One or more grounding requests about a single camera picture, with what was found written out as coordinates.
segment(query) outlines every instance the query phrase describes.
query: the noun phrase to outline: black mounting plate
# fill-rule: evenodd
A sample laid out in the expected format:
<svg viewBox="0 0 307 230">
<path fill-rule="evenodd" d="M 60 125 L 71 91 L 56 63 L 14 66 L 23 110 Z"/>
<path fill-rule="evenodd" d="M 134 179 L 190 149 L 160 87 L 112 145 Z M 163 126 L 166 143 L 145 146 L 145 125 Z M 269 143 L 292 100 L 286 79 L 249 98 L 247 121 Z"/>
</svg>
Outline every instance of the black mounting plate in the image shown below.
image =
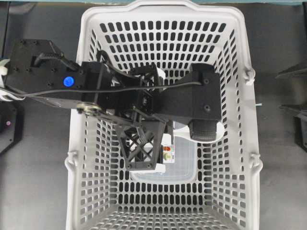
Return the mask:
<svg viewBox="0 0 307 230">
<path fill-rule="evenodd" d="M 14 142 L 17 110 L 8 102 L 0 102 L 0 154 Z"/>
</svg>

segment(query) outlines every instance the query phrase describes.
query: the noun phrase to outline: gray floor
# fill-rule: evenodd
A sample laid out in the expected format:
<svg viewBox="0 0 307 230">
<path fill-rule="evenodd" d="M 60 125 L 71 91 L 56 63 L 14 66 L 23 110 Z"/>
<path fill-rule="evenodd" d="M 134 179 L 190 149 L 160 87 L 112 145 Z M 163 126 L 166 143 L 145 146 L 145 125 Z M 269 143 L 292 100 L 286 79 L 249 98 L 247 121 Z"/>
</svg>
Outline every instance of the gray floor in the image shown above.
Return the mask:
<svg viewBox="0 0 307 230">
<path fill-rule="evenodd" d="M 47 38 L 75 59 L 80 18 L 89 4 L 13 6 L 5 53 L 15 38 Z M 240 4 L 245 15 L 255 83 L 261 158 L 260 229 L 305 230 L 307 153 L 295 144 L 294 119 L 280 104 L 307 101 L 307 81 L 275 80 L 276 73 L 307 58 L 302 6 Z M 32 100 L 17 104 L 21 141 L 0 156 L 0 229 L 63 230 L 67 201 L 64 159 L 69 111 Z"/>
</svg>

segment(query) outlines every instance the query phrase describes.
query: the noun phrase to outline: screw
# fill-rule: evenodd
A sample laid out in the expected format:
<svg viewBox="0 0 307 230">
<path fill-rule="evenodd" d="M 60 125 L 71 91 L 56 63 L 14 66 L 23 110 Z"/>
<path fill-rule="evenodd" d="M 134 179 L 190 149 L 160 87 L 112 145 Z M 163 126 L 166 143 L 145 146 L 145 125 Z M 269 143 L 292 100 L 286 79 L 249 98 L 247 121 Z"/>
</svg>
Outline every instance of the screw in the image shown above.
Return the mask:
<svg viewBox="0 0 307 230">
<path fill-rule="evenodd" d="M 204 79 L 204 80 L 203 80 L 203 83 L 206 84 L 206 85 L 208 85 L 208 84 L 209 84 L 209 79 Z"/>
<path fill-rule="evenodd" d="M 78 114 L 82 114 L 82 111 L 83 111 L 83 110 L 82 110 L 82 109 L 80 109 L 80 108 L 79 108 L 79 109 L 77 109 Z"/>
<path fill-rule="evenodd" d="M 207 104 L 203 107 L 204 108 L 204 110 L 208 113 L 208 112 L 210 112 L 210 106 L 208 106 Z"/>
<path fill-rule="evenodd" d="M 146 105 L 147 104 L 147 99 L 146 97 L 143 98 L 143 105 Z"/>
</svg>

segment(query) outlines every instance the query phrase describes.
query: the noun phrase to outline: basket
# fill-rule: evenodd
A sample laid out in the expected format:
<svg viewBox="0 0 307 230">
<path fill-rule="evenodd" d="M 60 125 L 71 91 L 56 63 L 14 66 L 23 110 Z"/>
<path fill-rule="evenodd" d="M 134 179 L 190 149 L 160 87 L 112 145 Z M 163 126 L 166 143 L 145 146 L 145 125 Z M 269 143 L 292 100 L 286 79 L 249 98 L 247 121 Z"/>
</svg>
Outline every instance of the basket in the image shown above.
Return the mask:
<svg viewBox="0 0 307 230">
<path fill-rule="evenodd" d="M 258 230 L 262 162 L 242 13 L 185 0 L 94 7 L 82 17 L 77 62 L 101 49 L 122 71 L 155 63 L 165 84 L 191 63 L 214 65 L 225 134 L 197 145 L 192 181 L 142 183 L 125 170 L 112 124 L 72 110 L 66 230 Z"/>
</svg>

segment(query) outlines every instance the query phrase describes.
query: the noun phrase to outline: basket handle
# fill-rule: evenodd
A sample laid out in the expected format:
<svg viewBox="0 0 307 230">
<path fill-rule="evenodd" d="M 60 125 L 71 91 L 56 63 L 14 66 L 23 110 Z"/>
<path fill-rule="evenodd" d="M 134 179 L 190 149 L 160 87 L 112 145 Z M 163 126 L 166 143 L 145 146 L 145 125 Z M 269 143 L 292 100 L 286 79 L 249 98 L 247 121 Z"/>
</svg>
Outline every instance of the basket handle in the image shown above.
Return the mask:
<svg viewBox="0 0 307 230">
<path fill-rule="evenodd" d="M 131 11 L 140 6 L 159 6 L 159 5 L 177 5 L 186 6 L 193 10 L 198 10 L 199 5 L 189 0 L 136 0 L 130 3 L 127 8 Z"/>
</svg>

